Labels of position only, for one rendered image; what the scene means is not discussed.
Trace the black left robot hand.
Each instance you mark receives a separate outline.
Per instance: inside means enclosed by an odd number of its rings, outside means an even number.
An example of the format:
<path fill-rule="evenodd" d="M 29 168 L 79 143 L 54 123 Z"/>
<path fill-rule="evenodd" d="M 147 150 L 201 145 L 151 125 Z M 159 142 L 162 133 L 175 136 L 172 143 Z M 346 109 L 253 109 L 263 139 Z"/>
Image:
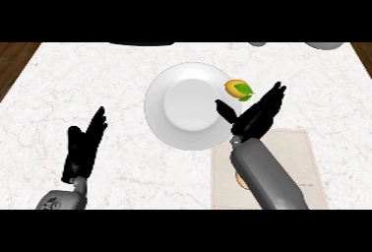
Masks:
<path fill-rule="evenodd" d="M 72 184 L 76 177 L 91 177 L 107 128 L 108 123 L 104 106 L 97 111 L 86 131 L 82 131 L 77 126 L 69 128 L 69 152 L 61 176 L 64 183 Z"/>

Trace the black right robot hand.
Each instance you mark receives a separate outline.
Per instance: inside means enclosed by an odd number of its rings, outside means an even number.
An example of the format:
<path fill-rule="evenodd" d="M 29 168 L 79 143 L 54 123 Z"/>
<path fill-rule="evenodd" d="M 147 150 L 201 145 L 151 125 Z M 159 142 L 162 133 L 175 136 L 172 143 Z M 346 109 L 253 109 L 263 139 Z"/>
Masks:
<path fill-rule="evenodd" d="M 278 82 L 243 115 L 237 115 L 232 107 L 221 99 L 216 100 L 218 112 L 231 123 L 232 134 L 243 143 L 252 138 L 260 139 L 268 133 L 281 110 L 286 91 L 287 87 Z"/>

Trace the yellow lemon with green leaves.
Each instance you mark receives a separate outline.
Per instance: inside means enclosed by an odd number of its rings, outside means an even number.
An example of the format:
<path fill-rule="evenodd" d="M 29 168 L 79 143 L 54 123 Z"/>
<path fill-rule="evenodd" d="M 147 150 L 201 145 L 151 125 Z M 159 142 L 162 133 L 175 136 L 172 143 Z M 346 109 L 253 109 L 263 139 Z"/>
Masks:
<path fill-rule="evenodd" d="M 244 80 L 234 79 L 225 84 L 227 92 L 240 101 L 249 101 L 255 95 L 255 91 Z"/>

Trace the white round plate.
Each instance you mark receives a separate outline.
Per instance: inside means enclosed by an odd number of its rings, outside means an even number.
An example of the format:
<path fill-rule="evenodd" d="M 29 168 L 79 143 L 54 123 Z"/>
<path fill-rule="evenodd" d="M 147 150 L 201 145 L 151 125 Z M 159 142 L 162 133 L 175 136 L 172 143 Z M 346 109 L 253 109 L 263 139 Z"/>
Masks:
<path fill-rule="evenodd" d="M 215 66 L 187 62 L 153 80 L 144 113 L 157 138 L 184 151 L 203 151 L 232 135 L 232 125 L 218 112 L 221 99 L 241 113 L 241 102 L 227 92 L 229 75 Z"/>

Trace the beige rectangular placemat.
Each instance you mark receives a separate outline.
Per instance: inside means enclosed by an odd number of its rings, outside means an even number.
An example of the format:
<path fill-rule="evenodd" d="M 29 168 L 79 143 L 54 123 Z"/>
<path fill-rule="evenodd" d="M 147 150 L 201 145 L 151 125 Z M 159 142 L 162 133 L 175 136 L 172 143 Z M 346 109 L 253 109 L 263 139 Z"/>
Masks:
<path fill-rule="evenodd" d="M 274 129 L 262 142 L 302 188 L 309 207 L 327 209 L 327 193 L 309 133 L 305 130 Z M 212 150 L 212 208 L 259 210 L 252 191 L 238 185 L 235 179 L 232 150 L 231 141 L 221 143 Z"/>

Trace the orange round fruit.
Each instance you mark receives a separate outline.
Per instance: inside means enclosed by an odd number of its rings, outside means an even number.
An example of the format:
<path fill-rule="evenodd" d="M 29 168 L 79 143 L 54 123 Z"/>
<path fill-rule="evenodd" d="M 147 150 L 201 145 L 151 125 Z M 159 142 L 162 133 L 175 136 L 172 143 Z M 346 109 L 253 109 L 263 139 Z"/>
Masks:
<path fill-rule="evenodd" d="M 247 186 L 247 184 L 246 184 L 246 182 L 244 182 L 244 180 L 243 180 L 243 178 L 241 178 L 238 172 L 235 173 L 235 179 L 237 179 L 238 185 L 240 185 L 246 190 L 250 190 L 250 188 L 249 188 L 249 186 Z"/>

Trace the large grey round object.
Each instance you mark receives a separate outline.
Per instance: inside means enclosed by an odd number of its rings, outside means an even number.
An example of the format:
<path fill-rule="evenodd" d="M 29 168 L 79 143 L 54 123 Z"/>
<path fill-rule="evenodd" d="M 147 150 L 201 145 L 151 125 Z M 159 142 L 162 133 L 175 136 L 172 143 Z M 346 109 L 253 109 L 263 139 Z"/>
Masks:
<path fill-rule="evenodd" d="M 306 44 L 315 49 L 334 50 L 343 46 L 345 42 L 306 42 Z"/>

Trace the black flat object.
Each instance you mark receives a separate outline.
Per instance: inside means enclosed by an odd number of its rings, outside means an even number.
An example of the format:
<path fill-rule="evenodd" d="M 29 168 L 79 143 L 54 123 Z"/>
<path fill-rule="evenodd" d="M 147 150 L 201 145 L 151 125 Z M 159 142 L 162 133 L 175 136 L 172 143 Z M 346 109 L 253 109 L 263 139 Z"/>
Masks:
<path fill-rule="evenodd" d="M 110 43 L 125 46 L 169 46 L 175 44 L 175 42 L 122 42 L 122 41 L 111 41 Z"/>

